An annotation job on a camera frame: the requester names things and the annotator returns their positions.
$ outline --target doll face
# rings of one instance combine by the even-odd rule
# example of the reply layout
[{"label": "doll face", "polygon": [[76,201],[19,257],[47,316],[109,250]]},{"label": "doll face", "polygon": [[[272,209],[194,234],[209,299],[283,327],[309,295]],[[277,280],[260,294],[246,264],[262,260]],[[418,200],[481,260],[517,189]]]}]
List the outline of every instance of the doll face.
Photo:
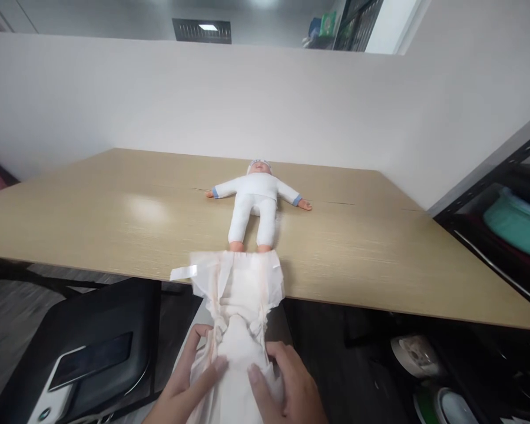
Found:
[{"label": "doll face", "polygon": [[264,172],[267,174],[271,173],[271,169],[267,166],[266,163],[263,162],[255,162],[253,165],[251,165],[251,168],[249,169],[249,173],[258,173],[258,172]]}]

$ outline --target wooden table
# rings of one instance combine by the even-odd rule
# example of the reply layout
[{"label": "wooden table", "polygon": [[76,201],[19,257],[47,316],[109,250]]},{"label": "wooden table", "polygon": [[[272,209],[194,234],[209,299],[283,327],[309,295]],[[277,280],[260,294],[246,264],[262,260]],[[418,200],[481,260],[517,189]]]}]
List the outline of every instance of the wooden table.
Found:
[{"label": "wooden table", "polygon": [[[113,149],[0,191],[0,257],[168,280],[228,247],[249,161]],[[273,164],[313,204],[279,201],[286,296],[530,329],[530,303],[377,171]],[[256,248],[256,220],[246,240]]]}]

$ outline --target teal container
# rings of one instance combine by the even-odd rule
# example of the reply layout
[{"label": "teal container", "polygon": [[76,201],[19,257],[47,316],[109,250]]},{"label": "teal container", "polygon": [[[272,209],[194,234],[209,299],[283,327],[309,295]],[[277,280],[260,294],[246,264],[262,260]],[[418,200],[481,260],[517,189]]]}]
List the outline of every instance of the teal container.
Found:
[{"label": "teal container", "polygon": [[530,255],[530,204],[503,188],[483,214],[485,224],[510,245]]}]

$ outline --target blue cuff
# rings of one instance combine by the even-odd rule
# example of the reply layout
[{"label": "blue cuff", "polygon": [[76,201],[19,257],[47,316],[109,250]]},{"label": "blue cuff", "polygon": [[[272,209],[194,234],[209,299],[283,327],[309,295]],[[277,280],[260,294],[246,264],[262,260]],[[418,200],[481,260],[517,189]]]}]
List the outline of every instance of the blue cuff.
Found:
[{"label": "blue cuff", "polygon": [[302,200],[302,196],[299,194],[296,199],[294,199],[294,202],[293,202],[293,206],[298,206],[299,205],[299,201]]}]

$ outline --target doll head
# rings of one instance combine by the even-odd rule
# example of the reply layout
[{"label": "doll head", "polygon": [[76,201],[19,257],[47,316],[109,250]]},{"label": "doll head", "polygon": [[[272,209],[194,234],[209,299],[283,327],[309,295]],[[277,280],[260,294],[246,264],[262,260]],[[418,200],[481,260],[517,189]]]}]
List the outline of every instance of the doll head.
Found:
[{"label": "doll head", "polygon": [[247,167],[247,175],[259,172],[273,175],[271,165],[265,159],[255,159]]}]

